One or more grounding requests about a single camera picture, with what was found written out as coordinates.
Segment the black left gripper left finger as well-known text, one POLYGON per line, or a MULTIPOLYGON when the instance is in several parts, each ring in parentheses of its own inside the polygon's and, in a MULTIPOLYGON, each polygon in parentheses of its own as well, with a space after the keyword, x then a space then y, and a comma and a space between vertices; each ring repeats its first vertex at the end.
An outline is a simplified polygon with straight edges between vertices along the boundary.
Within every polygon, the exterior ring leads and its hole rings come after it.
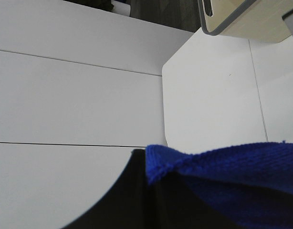
POLYGON ((159 229, 157 190, 146 177, 146 153, 135 149, 117 181, 67 229, 159 229))

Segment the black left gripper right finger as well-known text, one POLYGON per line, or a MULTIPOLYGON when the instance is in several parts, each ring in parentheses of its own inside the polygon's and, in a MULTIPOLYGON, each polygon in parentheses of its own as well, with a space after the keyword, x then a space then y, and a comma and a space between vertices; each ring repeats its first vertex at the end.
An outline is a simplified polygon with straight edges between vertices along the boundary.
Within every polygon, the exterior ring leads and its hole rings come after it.
POLYGON ((161 229, 232 228, 230 220, 199 199, 176 173, 158 182, 158 216, 161 229))

